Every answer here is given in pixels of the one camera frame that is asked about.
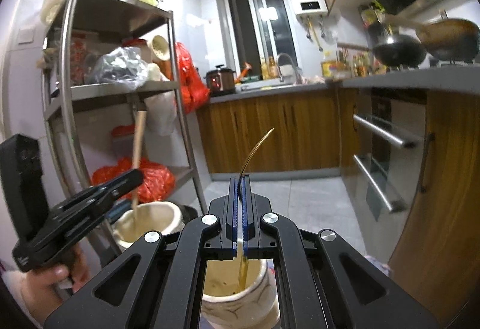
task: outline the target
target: triangular cutout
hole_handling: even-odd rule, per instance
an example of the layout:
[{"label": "triangular cutout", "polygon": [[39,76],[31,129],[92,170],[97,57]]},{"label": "triangular cutout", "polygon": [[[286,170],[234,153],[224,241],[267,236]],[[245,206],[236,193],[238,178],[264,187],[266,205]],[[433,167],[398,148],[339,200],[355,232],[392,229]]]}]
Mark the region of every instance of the triangular cutout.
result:
[{"label": "triangular cutout", "polygon": [[95,297],[113,306],[119,306],[127,292],[135,269],[137,269],[138,263],[140,263],[140,259],[140,255],[133,255],[125,261],[112,276],[94,291]]},{"label": "triangular cutout", "polygon": [[386,295],[386,289],[378,284],[348,255],[340,255],[340,262],[349,277],[355,295],[361,304],[369,304],[374,300]]}]

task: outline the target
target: tile floor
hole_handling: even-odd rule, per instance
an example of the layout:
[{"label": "tile floor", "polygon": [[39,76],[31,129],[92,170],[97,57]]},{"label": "tile floor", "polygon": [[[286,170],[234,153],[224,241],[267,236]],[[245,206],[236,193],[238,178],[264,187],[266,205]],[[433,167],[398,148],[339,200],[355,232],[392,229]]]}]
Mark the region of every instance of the tile floor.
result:
[{"label": "tile floor", "polygon": [[[205,190],[207,204],[226,195],[228,181],[214,181]],[[340,177],[253,181],[251,190],[270,199],[272,210],[294,221],[300,229],[318,232],[335,230],[342,238],[365,254],[362,234]]]}]

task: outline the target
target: countertop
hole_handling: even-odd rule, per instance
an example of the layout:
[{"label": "countertop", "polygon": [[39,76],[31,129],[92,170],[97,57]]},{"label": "countertop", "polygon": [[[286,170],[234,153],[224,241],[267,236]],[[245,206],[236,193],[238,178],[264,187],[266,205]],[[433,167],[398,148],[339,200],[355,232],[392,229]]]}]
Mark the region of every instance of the countertop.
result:
[{"label": "countertop", "polygon": [[270,89],[256,89],[231,95],[217,96],[210,103],[249,99],[268,95],[320,91],[333,88],[417,88],[480,95],[480,65],[444,66],[442,68],[416,69],[410,71],[356,77],[330,84],[292,85]]}]

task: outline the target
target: human hand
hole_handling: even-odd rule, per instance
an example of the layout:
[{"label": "human hand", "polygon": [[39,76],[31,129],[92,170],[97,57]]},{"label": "human hand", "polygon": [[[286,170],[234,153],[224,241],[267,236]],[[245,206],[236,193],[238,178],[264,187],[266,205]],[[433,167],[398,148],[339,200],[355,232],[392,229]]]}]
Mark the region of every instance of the human hand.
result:
[{"label": "human hand", "polygon": [[[77,292],[90,280],[90,270],[80,246],[76,244],[72,249],[75,261],[71,267],[70,277],[73,280],[73,292]],[[20,292],[30,315],[38,323],[42,324],[50,313],[62,304],[63,301],[53,286],[58,281],[66,279],[68,275],[69,269],[63,264],[27,272]]]}]

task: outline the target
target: fingernail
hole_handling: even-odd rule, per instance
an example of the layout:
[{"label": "fingernail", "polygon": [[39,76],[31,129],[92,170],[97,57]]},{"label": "fingernail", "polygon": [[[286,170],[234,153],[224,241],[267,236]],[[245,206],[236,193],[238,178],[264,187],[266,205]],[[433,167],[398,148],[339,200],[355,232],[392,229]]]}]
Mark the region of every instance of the fingernail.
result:
[{"label": "fingernail", "polygon": [[55,268],[55,275],[57,275],[57,276],[67,276],[68,271],[65,267],[56,267]]}]

